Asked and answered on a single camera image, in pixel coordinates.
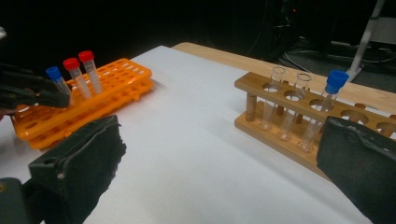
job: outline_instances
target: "empty test tube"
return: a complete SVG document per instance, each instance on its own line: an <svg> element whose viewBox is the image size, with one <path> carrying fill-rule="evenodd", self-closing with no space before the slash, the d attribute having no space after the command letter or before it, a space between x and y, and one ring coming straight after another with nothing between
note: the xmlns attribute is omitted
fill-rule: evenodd
<svg viewBox="0 0 396 224"><path fill-rule="evenodd" d="M286 70L283 67L274 67L272 69L271 81L267 86L264 87L266 91L279 91L280 86L283 81L283 76L285 75ZM271 117L274 112L274 107L276 105L274 103L269 102L268 100L264 103L264 111L262 112L262 129L268 131L271 129Z"/></svg>
<svg viewBox="0 0 396 224"><path fill-rule="evenodd" d="M96 65L93 61L93 53L90 50L82 51L79 55L79 60L82 62L85 68L85 72L87 72L88 77L90 77L90 82L93 86L93 90L96 94L101 93L102 85L100 84L99 75L96 71Z"/></svg>
<svg viewBox="0 0 396 224"><path fill-rule="evenodd" d="M79 62L77 58L69 58L64 60L64 68L69 72L70 76L74 79L79 93L86 100L92 97L90 89L82 76L81 70L79 70Z"/></svg>
<svg viewBox="0 0 396 224"><path fill-rule="evenodd" d="M308 74L298 74L294 83L294 90L288 98L292 101L303 100L305 98L306 92L308 91L310 81L311 76L309 76ZM288 108L286 109L286 113L283 118L282 125L280 126L280 131L278 133L278 136L281 140L289 141L291 139L290 129L297 116L297 112Z"/></svg>
<svg viewBox="0 0 396 224"><path fill-rule="evenodd" d="M338 96L338 92L345 85L349 75L343 71L332 70L327 78L327 85L323 93L322 99L318 102L315 109L318 111L330 111ZM316 136L318 135L323 122L315 119L309 120L307 129L304 132L302 141L297 145L303 152L309 152L312 148Z"/></svg>
<svg viewBox="0 0 396 224"><path fill-rule="evenodd" d="M64 81L64 78L62 77L62 74L59 71L59 68L57 66L50 67L46 70L46 73L49 76L49 78L53 81L53 83L56 85L59 92L66 93L67 95L70 96L69 104L73 105L74 100L73 100L71 91L70 91L69 87L67 86L66 82Z"/></svg>

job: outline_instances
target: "white table surface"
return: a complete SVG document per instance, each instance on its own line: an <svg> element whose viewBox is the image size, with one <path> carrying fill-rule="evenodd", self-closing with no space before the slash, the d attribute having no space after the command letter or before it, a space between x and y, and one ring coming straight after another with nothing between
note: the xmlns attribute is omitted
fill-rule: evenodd
<svg viewBox="0 0 396 224"><path fill-rule="evenodd" d="M158 47L133 61L153 90L117 112L127 146L116 177L85 223L371 223L331 182L233 121L247 71ZM0 177L30 175L41 154L0 122Z"/></svg>

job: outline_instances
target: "blue cap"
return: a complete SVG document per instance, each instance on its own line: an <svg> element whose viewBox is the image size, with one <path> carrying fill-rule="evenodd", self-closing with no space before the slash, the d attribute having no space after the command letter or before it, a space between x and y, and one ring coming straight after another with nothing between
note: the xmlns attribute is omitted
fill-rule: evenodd
<svg viewBox="0 0 396 224"><path fill-rule="evenodd" d="M59 71L59 68L57 66L50 67L46 70L47 75L49 75L49 78L52 79L52 81L57 81L59 78L62 77L61 72Z"/></svg>
<svg viewBox="0 0 396 224"><path fill-rule="evenodd" d="M340 70L332 70L327 77L327 86L325 91L329 94L336 94L346 84L349 75Z"/></svg>

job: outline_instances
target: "wooden test tube rack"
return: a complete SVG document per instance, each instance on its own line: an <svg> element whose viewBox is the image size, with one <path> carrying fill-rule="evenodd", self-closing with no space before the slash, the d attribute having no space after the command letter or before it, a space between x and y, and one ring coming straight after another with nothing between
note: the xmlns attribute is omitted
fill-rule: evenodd
<svg viewBox="0 0 396 224"><path fill-rule="evenodd" d="M308 92L303 100L291 101L286 97L293 91L291 85L283 83L279 91L269 92L263 87L269 82L270 78L254 73L247 73L235 81L234 85L236 88L247 92L247 111L235 119L235 127L299 162L301 165L326 179L328 179L327 176L317 167L318 144L321 133L318 134L314 141L313 151L302 152L297 147L308 125L306 119L300 119L292 124L290 128L291 139L289 141L282 141L278 137L277 134L284 118L282 115L283 107L296 111L300 115L322 122L325 121L327 116L347 118L355 122L363 123L366 127L377 132L380 130L386 137L390 137L396 132L396 116L394 115L386 118L365 110L365 106L362 104L356 104L354 106L339 101L334 102L331 111L320 112L313 107L320 101L320 95ZM269 131L265 131L261 128L262 112L265 108L263 101L258 102L258 97L273 102L280 108L277 109L276 113L272 116L272 128Z"/></svg>

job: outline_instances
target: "test tube rack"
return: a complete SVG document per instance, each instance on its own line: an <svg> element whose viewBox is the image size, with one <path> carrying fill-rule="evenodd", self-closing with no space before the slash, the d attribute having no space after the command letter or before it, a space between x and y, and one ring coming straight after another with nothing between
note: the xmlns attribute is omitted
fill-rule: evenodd
<svg viewBox="0 0 396 224"><path fill-rule="evenodd" d="M393 133L396 133L395 115L387 118L365 110L365 106L362 104L348 105L339 101L334 102L331 111L317 111L315 105L321 100L320 95L308 92L303 100L291 101L287 96L292 93L293 87L288 83L282 83L279 91L269 92L264 87L270 83L270 80L268 77L250 72L235 81L235 87L247 93L247 111L235 119L235 127L326 179L328 177L317 167L318 144L321 133L316 137L312 151L302 152L297 147L308 126L307 118L324 122L327 116L333 116L361 123L386 137L391 137ZM262 112L265 108L263 101L258 101L258 98L277 105L277 108L274 109L276 112L271 118L272 128L269 131L265 131L261 127ZM284 108L296 111L300 115L290 129L291 139L289 141L282 141L277 136L284 117Z"/></svg>
<svg viewBox="0 0 396 224"><path fill-rule="evenodd" d="M106 117L153 87L151 71L128 59L119 59L97 69L104 91L84 100L73 79L71 97L74 104L67 108L42 105L20 105L11 117L16 135L33 149L49 149L84 124ZM84 79L91 92L93 86L87 74Z"/></svg>

